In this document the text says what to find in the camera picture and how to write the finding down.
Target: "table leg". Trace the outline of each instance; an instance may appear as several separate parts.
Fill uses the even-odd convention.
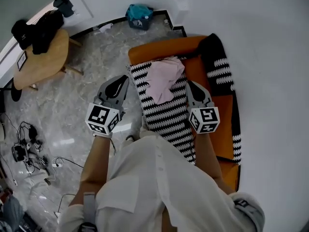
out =
[[[34,91],[38,91],[38,89],[36,87],[33,86],[29,86],[30,89],[34,90]]]
[[[70,66],[65,65],[64,68],[66,68],[67,70],[73,71],[73,72],[76,73],[76,74],[84,75],[83,72],[80,72],[80,71],[78,71],[77,69],[74,69],[74,68],[72,68],[72,67],[70,67]]]
[[[82,44],[80,44],[78,41],[75,41],[75,40],[73,40],[73,39],[71,39],[71,38],[69,38],[69,41],[70,41],[72,44],[75,44],[75,45],[77,45],[77,46],[79,46],[79,47],[82,47]]]

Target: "white shirt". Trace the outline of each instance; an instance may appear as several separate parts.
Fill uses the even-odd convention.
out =
[[[226,195],[159,136],[143,137],[118,152],[110,159],[107,180],[96,195],[99,232],[159,232],[165,206],[179,232],[263,229],[264,213],[253,197]],[[83,205],[72,205],[61,215],[58,231],[77,231],[83,222]]]

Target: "shirt pocket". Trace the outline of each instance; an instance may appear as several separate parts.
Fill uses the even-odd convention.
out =
[[[122,175],[108,181],[98,192],[98,210],[105,207],[117,208],[134,213],[139,193],[139,178]]]

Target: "black box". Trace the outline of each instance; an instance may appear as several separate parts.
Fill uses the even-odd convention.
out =
[[[149,25],[150,25],[150,21],[153,18],[153,14],[149,15],[148,19],[130,19],[130,17],[127,15],[127,11],[126,11],[126,18],[127,21],[129,23],[130,28],[133,29],[141,29],[141,30],[148,30]]]

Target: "picture frame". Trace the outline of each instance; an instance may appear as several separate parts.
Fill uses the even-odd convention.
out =
[[[20,71],[21,68],[23,67],[23,65],[24,65],[24,63],[26,62],[26,60],[27,60],[27,54],[26,54],[26,52],[24,52],[24,53],[20,56],[19,60],[17,61],[17,66],[18,66],[18,70],[19,70],[19,71]]]

